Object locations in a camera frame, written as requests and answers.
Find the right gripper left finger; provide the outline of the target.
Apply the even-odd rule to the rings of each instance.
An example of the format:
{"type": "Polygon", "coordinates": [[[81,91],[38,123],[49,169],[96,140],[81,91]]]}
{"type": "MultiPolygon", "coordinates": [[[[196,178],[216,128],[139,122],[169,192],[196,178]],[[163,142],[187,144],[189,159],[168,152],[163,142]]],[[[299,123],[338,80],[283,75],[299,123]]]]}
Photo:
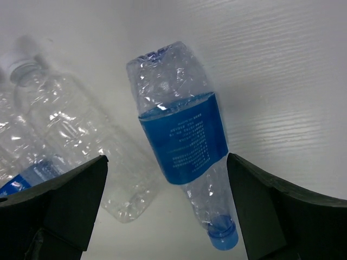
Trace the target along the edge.
{"type": "Polygon", "coordinates": [[[1,259],[80,259],[104,192],[100,155],[45,183],[1,198],[1,259]]]}

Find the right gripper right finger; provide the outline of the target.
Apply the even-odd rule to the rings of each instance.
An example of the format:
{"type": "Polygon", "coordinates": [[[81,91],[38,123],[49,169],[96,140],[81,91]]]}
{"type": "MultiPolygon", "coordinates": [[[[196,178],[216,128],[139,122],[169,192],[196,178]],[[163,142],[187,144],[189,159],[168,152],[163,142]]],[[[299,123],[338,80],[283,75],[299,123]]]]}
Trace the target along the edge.
{"type": "Polygon", "coordinates": [[[227,169],[248,259],[346,259],[346,200],[272,175],[237,154],[227,169]]]}

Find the clear ribbed bottle white cap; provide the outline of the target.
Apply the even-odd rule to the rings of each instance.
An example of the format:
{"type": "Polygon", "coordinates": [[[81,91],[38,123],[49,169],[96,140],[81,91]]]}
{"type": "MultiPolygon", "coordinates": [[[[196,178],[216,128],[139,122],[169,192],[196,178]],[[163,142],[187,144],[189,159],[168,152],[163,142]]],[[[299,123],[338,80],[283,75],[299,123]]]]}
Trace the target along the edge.
{"type": "Polygon", "coordinates": [[[100,205],[121,223],[136,220],[157,195],[154,162],[72,75],[55,71],[35,42],[19,38],[1,57],[18,121],[65,173],[96,156],[108,158],[100,205]]]}

